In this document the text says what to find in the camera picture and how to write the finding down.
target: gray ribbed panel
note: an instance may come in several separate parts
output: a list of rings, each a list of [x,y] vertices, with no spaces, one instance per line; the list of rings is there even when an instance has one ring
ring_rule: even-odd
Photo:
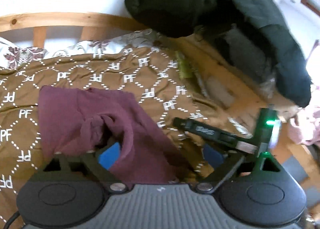
[[[110,197],[93,219],[73,229],[254,229],[228,215],[212,196],[200,195],[188,185],[136,185]],[[25,229],[38,229],[27,225]],[[297,225],[283,229],[299,229]]]

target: bed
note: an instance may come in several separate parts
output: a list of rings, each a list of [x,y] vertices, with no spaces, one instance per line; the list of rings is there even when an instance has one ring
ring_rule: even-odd
[[[82,42],[69,47],[69,50],[48,55],[43,47],[49,26],[81,26]],[[21,186],[44,162],[36,109],[37,95],[42,85],[133,92],[137,102],[191,163],[195,172],[190,174],[190,179],[206,176],[212,172],[212,168],[202,160],[198,147],[202,141],[193,138],[193,142],[186,143],[181,140],[182,134],[170,126],[173,116],[197,118],[236,133],[237,130],[229,121],[231,117],[252,131],[259,108],[270,103],[250,86],[245,77],[228,69],[213,56],[214,52],[209,51],[206,44],[190,40],[190,37],[171,39],[167,40],[170,50],[166,50],[166,46],[159,42],[160,36],[157,33],[127,17],[71,12],[0,17],[0,36],[4,31],[29,27],[33,28],[33,46],[36,48],[19,52],[12,49],[3,61],[7,65],[1,65],[0,68],[0,227],[16,211],[15,198]],[[138,32],[101,41],[102,35],[113,28]],[[153,55],[163,60],[152,61]],[[181,58],[193,67],[197,85],[188,77],[188,70],[178,69],[177,63]],[[125,65],[125,71],[119,67],[122,64]],[[149,74],[152,81],[138,78],[132,81],[139,73]],[[117,76],[116,83],[110,82],[114,76]],[[217,95],[215,98],[201,93],[201,89],[208,88],[208,84],[211,86],[209,90]],[[165,90],[170,86],[173,87],[171,90]],[[156,96],[151,96],[154,92],[152,88],[157,87],[165,92],[156,92]],[[149,97],[153,97],[152,103],[149,103]],[[294,107],[282,98],[272,103],[282,111],[284,118]],[[292,143],[286,134],[287,125],[284,124],[273,153],[280,163],[294,156],[308,175],[301,181],[302,187],[316,187],[319,190],[319,167],[308,149]],[[320,205],[316,203],[310,211],[319,217]],[[20,228],[21,225],[22,220],[18,219],[12,228]]]

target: brown patterned blanket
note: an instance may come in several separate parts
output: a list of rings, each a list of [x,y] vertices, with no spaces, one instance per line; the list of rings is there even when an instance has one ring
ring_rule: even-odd
[[[202,158],[202,140],[175,129],[174,117],[197,119],[236,133],[221,108],[196,92],[190,79],[180,79],[176,52],[161,46],[157,33],[146,30],[89,46],[98,47],[99,53],[70,56],[64,52],[0,71],[0,228],[16,211],[19,189],[44,161],[37,116],[43,85],[132,92],[193,167],[186,180],[205,177],[213,169]],[[12,228],[21,226],[18,219]]]

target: pink fabric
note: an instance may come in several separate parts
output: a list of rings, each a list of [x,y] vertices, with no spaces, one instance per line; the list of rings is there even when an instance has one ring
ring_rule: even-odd
[[[120,157],[109,171],[123,182],[167,184],[175,180],[178,170],[188,167],[131,93],[43,86],[38,110],[47,158],[55,152],[79,155],[92,150],[109,130],[121,143]]]
[[[296,144],[320,147],[320,90],[311,94],[311,101],[307,107],[301,109],[295,118],[291,118],[288,136]]]

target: silver screw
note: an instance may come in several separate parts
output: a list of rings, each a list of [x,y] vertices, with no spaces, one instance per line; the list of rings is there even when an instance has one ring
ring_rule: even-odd
[[[125,184],[122,183],[113,183],[110,185],[110,189],[116,192],[122,192],[126,188]]]
[[[200,191],[210,191],[213,189],[213,186],[210,183],[199,183],[197,189]]]

